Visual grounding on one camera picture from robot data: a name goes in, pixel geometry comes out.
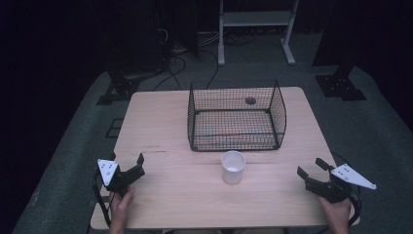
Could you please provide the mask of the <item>white metal stand frame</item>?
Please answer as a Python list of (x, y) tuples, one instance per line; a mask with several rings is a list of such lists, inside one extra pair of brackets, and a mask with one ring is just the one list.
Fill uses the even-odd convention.
[(220, 0), (218, 22), (217, 63), (225, 64), (224, 29), (227, 27), (285, 26), (286, 33), (281, 39), (282, 49), (289, 65), (296, 63), (290, 50), (289, 41), (297, 15), (300, 0), (294, 0), (289, 11), (269, 12), (225, 12), (224, 0)]

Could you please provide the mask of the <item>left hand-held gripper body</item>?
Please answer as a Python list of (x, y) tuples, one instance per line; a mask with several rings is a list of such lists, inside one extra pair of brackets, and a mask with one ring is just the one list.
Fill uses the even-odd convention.
[(121, 171), (116, 161), (98, 159), (97, 164), (105, 188), (124, 197), (131, 184), (127, 178), (127, 173)]

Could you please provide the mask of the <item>person's left hand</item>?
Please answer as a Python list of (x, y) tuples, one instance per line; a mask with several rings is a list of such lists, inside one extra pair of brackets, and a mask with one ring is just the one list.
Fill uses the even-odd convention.
[(129, 187), (124, 196), (115, 192), (110, 193), (111, 224), (109, 234), (124, 234), (134, 191), (133, 187)]

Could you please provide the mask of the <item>white cup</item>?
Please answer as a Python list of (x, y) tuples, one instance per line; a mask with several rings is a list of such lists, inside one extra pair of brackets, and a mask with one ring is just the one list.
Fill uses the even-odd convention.
[(243, 178), (245, 156), (235, 150), (225, 152), (221, 157), (222, 180), (228, 184), (238, 184)]

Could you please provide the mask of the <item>person's right hand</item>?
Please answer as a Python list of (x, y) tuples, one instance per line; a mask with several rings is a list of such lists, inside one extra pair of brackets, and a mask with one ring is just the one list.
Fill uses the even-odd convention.
[(320, 196), (318, 196), (318, 200), (325, 213), (330, 231), (333, 234), (349, 234), (351, 201), (346, 199), (338, 203), (330, 203)]

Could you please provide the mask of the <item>black stand base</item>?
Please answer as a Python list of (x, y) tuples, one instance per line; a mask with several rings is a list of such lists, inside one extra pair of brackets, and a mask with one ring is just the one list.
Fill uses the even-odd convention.
[(317, 75), (316, 80), (327, 98), (346, 101), (366, 100), (364, 93), (350, 79), (352, 65), (341, 64), (333, 74)]
[(106, 92), (99, 97), (97, 105), (110, 105), (114, 101), (127, 101), (138, 91), (139, 85), (148, 79), (160, 75), (163, 70), (155, 71), (131, 71), (124, 73), (111, 71), (108, 73), (110, 83)]

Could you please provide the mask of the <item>black wire mesh basket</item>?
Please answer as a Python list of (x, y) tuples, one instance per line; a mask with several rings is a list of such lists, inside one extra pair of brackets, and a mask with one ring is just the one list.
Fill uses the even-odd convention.
[[(256, 98), (253, 105), (248, 97)], [(187, 136), (199, 152), (277, 150), (286, 131), (286, 109), (276, 80), (193, 82)]]

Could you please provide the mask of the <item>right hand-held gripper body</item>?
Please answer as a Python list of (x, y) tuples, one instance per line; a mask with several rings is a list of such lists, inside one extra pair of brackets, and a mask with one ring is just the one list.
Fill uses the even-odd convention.
[(338, 203), (350, 197), (352, 186), (357, 185), (364, 188), (375, 190), (377, 185), (348, 164), (343, 164), (334, 168), (329, 174), (329, 181), (319, 181), (311, 178), (305, 182), (305, 189), (325, 198), (330, 203)]

